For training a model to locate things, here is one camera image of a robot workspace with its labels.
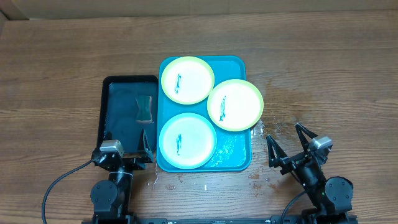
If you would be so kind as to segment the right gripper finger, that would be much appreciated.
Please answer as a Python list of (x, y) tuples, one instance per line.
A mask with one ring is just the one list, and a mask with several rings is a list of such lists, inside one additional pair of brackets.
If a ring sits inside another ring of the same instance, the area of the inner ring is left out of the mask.
[(267, 135), (266, 141), (269, 153), (269, 167), (284, 166), (285, 160), (288, 158), (287, 154), (271, 135)]
[(295, 128), (296, 128), (298, 137), (300, 139), (300, 143), (303, 147), (303, 150), (305, 152), (307, 152), (310, 143), (307, 140), (306, 136), (308, 136), (310, 139), (313, 139), (313, 138), (317, 137), (318, 135), (311, 132), (309, 129), (307, 129), (305, 126), (301, 125), (300, 123), (296, 123)]

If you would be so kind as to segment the light blue plate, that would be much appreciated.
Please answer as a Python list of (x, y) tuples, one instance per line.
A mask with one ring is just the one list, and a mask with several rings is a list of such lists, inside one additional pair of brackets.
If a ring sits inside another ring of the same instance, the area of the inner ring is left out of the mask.
[(160, 153), (178, 169), (190, 170), (205, 165), (215, 153), (216, 145), (213, 125), (195, 113), (170, 118), (159, 134)]

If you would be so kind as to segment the yellow-green plate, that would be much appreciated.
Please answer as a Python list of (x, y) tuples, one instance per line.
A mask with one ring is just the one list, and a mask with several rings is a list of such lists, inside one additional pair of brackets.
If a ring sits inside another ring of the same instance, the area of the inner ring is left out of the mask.
[(221, 129), (244, 131), (254, 126), (262, 116), (264, 100), (250, 82), (231, 79), (221, 82), (210, 92), (207, 111)]
[(203, 59), (179, 57), (168, 63), (161, 72), (160, 85), (165, 95), (181, 105), (203, 101), (215, 85), (215, 74)]

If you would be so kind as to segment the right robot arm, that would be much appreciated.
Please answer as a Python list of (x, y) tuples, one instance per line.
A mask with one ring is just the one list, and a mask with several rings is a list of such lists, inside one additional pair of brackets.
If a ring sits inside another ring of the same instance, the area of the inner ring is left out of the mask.
[[(280, 167), (282, 175), (290, 174), (303, 187), (303, 192), (293, 198), (282, 215), (271, 217), (272, 223), (357, 223), (352, 210), (353, 183), (347, 178), (335, 176), (327, 179), (322, 171), (332, 149), (328, 136), (320, 136), (305, 126), (295, 125), (303, 151), (289, 157), (275, 139), (266, 137), (269, 167)], [(288, 216), (289, 208), (303, 195), (307, 195), (313, 207), (300, 215)]]

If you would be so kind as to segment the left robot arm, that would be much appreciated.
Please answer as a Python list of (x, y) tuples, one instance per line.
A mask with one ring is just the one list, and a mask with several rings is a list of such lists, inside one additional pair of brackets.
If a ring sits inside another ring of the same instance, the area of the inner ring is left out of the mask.
[(138, 138), (137, 157), (124, 157), (118, 140), (105, 140), (92, 154), (94, 165), (109, 172), (107, 180), (97, 182), (91, 189), (94, 205), (93, 223), (139, 223), (137, 215), (129, 211), (133, 172), (144, 170), (154, 161), (147, 134), (143, 129)]

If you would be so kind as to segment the black water tray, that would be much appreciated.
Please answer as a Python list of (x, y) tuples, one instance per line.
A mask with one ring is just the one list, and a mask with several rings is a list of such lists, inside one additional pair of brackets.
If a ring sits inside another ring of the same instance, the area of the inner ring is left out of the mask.
[[(138, 138), (145, 129), (152, 151), (157, 145), (157, 109), (159, 80), (154, 75), (108, 76), (103, 80), (97, 146), (104, 133), (110, 131), (112, 140), (119, 140), (124, 152), (137, 152)], [(153, 123), (138, 123), (136, 97), (152, 97)]]

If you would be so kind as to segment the teal plastic serving tray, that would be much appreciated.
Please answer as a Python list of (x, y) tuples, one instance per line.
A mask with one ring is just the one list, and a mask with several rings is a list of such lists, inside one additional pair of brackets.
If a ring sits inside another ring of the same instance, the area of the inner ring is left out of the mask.
[[(204, 55), (200, 57), (212, 68), (215, 75), (215, 85), (230, 79), (246, 79), (244, 62), (234, 55)], [(181, 105), (169, 99), (162, 87), (159, 87), (157, 109), (157, 132), (172, 117), (181, 113), (195, 113), (208, 121), (207, 101), (203, 100), (194, 105)], [(251, 131), (246, 129), (240, 132), (231, 132), (213, 126), (217, 137), (217, 146), (211, 159), (196, 169), (179, 169), (168, 163), (157, 149), (157, 164), (166, 172), (233, 172), (246, 169), (251, 163)]]

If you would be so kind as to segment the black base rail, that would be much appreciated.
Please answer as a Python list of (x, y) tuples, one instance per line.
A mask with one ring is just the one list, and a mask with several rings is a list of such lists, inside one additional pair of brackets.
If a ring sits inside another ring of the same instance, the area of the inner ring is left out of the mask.
[[(130, 218), (121, 220), (100, 220), (97, 221), (93, 217), (90, 221), (82, 221), (81, 224), (93, 224), (93, 223), (140, 223), (140, 224), (280, 224), (280, 215), (273, 215), (269, 218), (233, 218), (233, 219), (179, 219), (179, 220), (168, 220), (166, 218), (138, 218), (137, 220), (131, 220)], [(299, 224), (309, 223), (305, 222), (300, 215), (289, 215), (284, 217), (283, 223), (286, 224)], [(348, 221), (337, 221), (330, 220), (318, 223), (349, 223), (358, 224), (355, 216), (349, 216)]]

